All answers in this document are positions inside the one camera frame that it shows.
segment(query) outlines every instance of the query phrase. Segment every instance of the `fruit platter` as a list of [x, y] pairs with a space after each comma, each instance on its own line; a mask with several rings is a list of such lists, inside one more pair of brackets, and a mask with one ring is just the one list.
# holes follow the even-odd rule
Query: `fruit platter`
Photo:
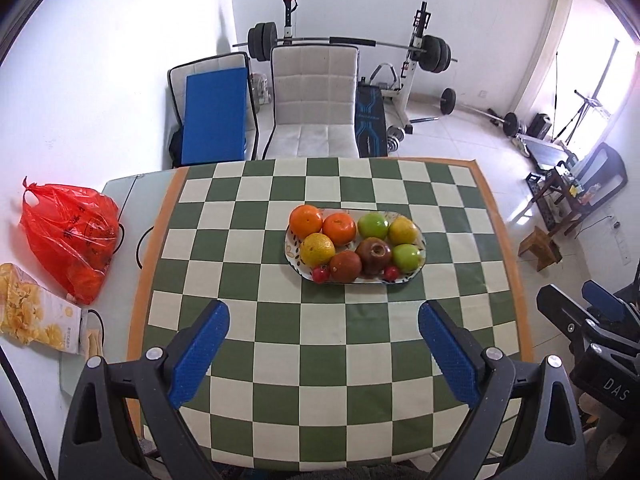
[[424, 265], [426, 244], [400, 213], [300, 205], [289, 216], [284, 253], [316, 283], [404, 283]]

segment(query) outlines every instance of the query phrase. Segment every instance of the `small wooden stool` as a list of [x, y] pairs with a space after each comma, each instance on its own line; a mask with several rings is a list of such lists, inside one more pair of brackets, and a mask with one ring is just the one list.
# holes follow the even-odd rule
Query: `small wooden stool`
[[538, 271], [562, 260], [558, 245], [538, 226], [535, 226], [533, 232], [521, 241], [518, 256], [522, 256], [527, 251], [538, 258], [536, 269]]

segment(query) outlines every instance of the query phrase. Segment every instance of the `green apple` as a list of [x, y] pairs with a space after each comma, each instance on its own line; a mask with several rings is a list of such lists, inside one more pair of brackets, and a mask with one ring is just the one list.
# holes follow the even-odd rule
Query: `green apple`
[[405, 274], [414, 272], [424, 261], [420, 249], [413, 244], [396, 245], [391, 253], [396, 267]]
[[363, 238], [386, 238], [389, 222], [380, 213], [367, 213], [358, 220], [358, 232]]

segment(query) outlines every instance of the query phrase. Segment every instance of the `lemon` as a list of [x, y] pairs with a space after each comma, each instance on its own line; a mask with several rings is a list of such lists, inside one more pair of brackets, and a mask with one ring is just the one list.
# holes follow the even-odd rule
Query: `lemon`
[[389, 226], [388, 237], [393, 245], [413, 244], [420, 234], [416, 225], [406, 216], [399, 216]]
[[300, 259], [312, 269], [329, 263], [334, 256], [334, 243], [322, 233], [312, 233], [300, 244]]

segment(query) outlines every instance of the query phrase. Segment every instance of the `patterned plate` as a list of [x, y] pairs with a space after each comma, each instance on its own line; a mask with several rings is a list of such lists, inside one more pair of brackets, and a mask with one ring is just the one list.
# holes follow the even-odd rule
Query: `patterned plate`
[[[353, 221], [356, 223], [358, 223], [358, 220], [360, 219], [361, 216], [364, 216], [367, 213], [371, 213], [371, 211], [367, 211], [364, 209], [323, 209], [323, 208], [320, 208], [320, 212], [322, 213], [322, 219], [327, 218], [329, 215], [333, 213], [347, 213], [349, 216], [351, 216], [351, 218], [353, 218]], [[396, 213], [394, 211], [375, 211], [375, 212], [380, 213], [383, 217], [385, 217], [386, 221], [388, 221], [389, 224], [391, 224], [391, 222], [396, 218], [398, 218], [399, 216], [402, 216], [400, 213]], [[307, 280], [313, 281], [313, 278], [311, 277], [311, 271], [313, 269], [305, 265], [300, 259], [300, 241], [301, 241], [300, 238], [298, 238], [295, 234], [293, 234], [289, 226], [287, 226], [287, 234], [284, 238], [284, 254], [287, 257], [287, 261], [289, 262], [289, 265], [291, 265], [291, 267], [296, 269], [296, 271], [300, 276], [302, 276]], [[350, 242], [346, 246], [336, 249], [336, 252], [340, 253], [345, 250], [355, 251], [356, 247], [361, 241], [362, 241], [362, 237], [360, 236], [360, 233], [358, 233], [353, 242]], [[422, 265], [417, 269], [415, 269], [414, 272], [412, 272], [411, 274], [404, 274], [394, 282], [388, 282], [387, 280], [383, 280], [381, 278], [356, 278], [356, 280], [353, 283], [408, 282], [412, 277], [414, 277], [416, 274], [418, 274], [418, 272], [420, 272], [420, 269], [424, 266], [424, 263], [426, 261], [427, 254], [426, 254], [426, 241], [424, 240], [424, 235], [422, 234], [420, 235], [415, 245], [418, 246], [418, 248], [420, 249], [420, 252], [422, 253]]]

